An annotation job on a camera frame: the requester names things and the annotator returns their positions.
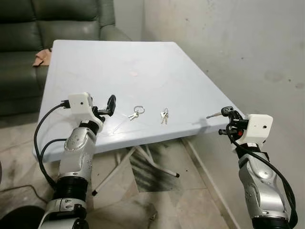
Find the concrete wall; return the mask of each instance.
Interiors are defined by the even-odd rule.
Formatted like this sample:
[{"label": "concrete wall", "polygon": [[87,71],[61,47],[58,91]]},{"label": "concrete wall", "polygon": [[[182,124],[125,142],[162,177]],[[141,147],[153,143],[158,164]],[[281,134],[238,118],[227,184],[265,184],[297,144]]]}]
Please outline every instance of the concrete wall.
[{"label": "concrete wall", "polygon": [[[142,24],[133,27],[144,41],[175,41],[245,114],[274,117],[264,150],[295,191],[298,229],[305,228],[304,15],[303,0],[144,0]],[[229,140],[189,140],[240,228],[252,228]]]},{"label": "concrete wall", "polygon": [[143,0],[113,0],[115,24],[133,41],[142,39]]}]

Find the green leather sofa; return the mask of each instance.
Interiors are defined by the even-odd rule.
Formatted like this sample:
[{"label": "green leather sofa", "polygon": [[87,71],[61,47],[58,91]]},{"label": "green leather sofa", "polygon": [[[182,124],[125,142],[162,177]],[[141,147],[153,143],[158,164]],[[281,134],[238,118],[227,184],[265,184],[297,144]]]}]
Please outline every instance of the green leather sofa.
[{"label": "green leather sofa", "polygon": [[32,64],[57,39],[130,41],[113,0],[0,0],[0,115],[39,111],[48,67]]}]

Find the black cable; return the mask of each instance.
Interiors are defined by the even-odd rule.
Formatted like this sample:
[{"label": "black cable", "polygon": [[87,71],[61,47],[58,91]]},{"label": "black cable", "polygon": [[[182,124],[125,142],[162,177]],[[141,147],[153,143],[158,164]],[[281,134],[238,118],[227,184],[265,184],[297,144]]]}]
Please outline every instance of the black cable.
[{"label": "black cable", "polygon": [[35,195],[37,196],[38,199],[40,199],[41,201],[43,201],[44,203],[48,203],[44,198],[40,197],[37,192],[36,192],[36,189],[34,188],[33,185],[21,185],[21,186],[17,186],[17,187],[10,187],[10,188],[7,188],[7,189],[4,189],[4,190],[1,190],[0,192],[7,192],[7,191],[11,191],[11,190],[14,190],[14,189],[18,189],[18,188],[22,188],[22,187],[31,187],[35,193]]},{"label": "black cable", "polygon": [[276,168],[274,167],[270,162],[266,161],[265,159],[263,159],[262,157],[260,157],[259,155],[253,153],[252,151],[250,150],[247,150],[245,148],[243,148],[240,144],[238,144],[232,137],[230,133],[230,127],[231,127],[231,124],[228,124],[225,128],[227,134],[228,134],[228,137],[229,139],[231,140],[231,142],[239,149],[243,150],[244,152],[246,152],[247,154],[255,157],[256,159],[260,160],[261,162],[263,162],[264,164],[266,164],[267,166],[269,166],[279,177],[280,179],[282,180],[282,183],[283,183],[283,186],[284,186],[284,191],[285,191],[285,194],[287,196],[287,200],[288,200],[288,203],[290,205],[290,208],[291,208],[291,213],[290,213],[290,219],[289,219],[289,226],[290,228],[294,228],[297,224],[297,221],[298,221],[298,216],[297,216],[297,212],[296,212],[296,209],[295,209],[295,195],[294,195],[294,192],[290,186],[290,184],[288,183],[288,181],[286,180],[286,178],[284,177],[284,175]]},{"label": "black cable", "polygon": [[44,152],[46,151],[46,149],[48,148],[49,145],[51,145],[53,142],[62,142],[62,141],[66,141],[66,140],[67,140],[66,138],[57,138],[57,139],[54,139],[54,140],[49,141],[49,142],[44,146],[44,148],[42,149],[42,151],[41,151],[41,153],[40,153],[39,163],[43,163],[43,155],[44,155]]},{"label": "black cable", "polygon": [[38,145],[37,145],[37,134],[38,134],[38,131],[43,123],[43,121],[49,116],[49,114],[51,114],[54,110],[56,110],[57,108],[60,108],[62,106],[65,106],[65,103],[62,103],[62,104],[59,104],[55,107],[53,107],[50,111],[48,111],[44,117],[40,120],[40,122],[38,123],[37,127],[36,127],[36,130],[35,130],[35,134],[34,134],[34,148],[35,148],[35,152],[36,152],[36,157],[37,157],[37,160],[39,162],[39,167],[41,169],[41,172],[43,173],[44,177],[46,178],[46,180],[48,181],[49,185],[55,189],[55,181],[47,174],[45,168],[44,168],[44,165],[42,163],[42,161],[40,160],[40,154],[39,154],[39,150],[38,150]]}]

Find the sofa armrest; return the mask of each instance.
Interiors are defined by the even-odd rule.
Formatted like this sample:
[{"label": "sofa armrest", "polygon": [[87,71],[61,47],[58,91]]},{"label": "sofa armrest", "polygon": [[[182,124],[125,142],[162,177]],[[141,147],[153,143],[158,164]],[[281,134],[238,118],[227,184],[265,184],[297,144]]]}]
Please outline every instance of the sofa armrest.
[{"label": "sofa armrest", "polygon": [[116,28],[114,25],[106,25],[104,27],[101,27],[100,40],[122,42],[131,41],[131,39],[125,33]]}]

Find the key ring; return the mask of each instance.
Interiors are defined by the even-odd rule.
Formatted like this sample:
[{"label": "key ring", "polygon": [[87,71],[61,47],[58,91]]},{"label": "key ring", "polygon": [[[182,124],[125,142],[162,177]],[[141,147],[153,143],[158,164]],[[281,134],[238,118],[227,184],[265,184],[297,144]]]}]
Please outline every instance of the key ring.
[{"label": "key ring", "polygon": [[133,111],[139,114],[143,114],[145,112],[145,108],[143,106],[135,106]]}]

